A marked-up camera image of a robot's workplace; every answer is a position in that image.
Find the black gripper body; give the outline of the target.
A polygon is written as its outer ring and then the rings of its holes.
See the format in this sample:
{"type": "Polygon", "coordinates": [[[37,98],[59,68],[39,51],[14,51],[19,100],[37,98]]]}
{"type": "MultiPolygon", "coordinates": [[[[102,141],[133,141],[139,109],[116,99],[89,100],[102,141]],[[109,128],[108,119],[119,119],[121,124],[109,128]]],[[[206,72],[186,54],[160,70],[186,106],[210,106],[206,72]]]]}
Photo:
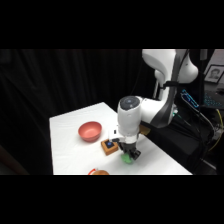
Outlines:
{"type": "Polygon", "coordinates": [[[135,143],[127,144],[127,143],[124,143],[124,142],[120,142],[119,147],[124,153],[134,153],[136,151],[136,144],[135,143]]]}

